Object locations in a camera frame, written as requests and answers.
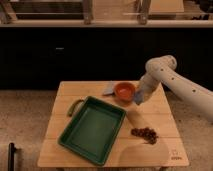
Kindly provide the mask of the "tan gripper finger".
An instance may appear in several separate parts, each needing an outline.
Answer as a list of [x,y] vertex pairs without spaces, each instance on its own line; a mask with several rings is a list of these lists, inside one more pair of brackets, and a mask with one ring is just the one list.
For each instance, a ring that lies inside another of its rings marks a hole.
[[145,103],[147,102],[152,96],[151,92],[143,92],[142,93],[142,102]]

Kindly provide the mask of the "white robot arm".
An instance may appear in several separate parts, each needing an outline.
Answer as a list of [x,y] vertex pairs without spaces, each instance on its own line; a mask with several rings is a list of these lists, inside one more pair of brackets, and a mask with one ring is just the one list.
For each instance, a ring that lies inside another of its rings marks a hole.
[[136,90],[135,102],[140,105],[147,101],[162,83],[213,123],[213,91],[177,74],[176,67],[177,61],[172,55],[149,59],[145,64],[146,73],[141,77]]

